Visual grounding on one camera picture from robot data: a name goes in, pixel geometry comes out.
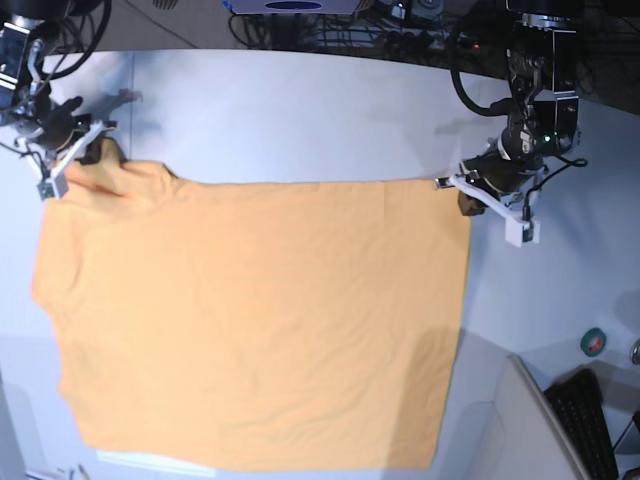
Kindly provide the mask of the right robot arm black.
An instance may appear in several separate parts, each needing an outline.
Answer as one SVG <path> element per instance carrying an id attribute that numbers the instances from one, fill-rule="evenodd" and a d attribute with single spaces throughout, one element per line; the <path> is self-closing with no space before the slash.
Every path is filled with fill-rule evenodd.
<path id="1" fill-rule="evenodd" d="M 51 98 L 52 83 L 82 67 L 111 19 L 111 1 L 3 1 L 1 3 L 1 125 L 15 129 L 12 150 L 44 176 L 78 141 L 103 127 L 78 115 L 83 98 Z"/>

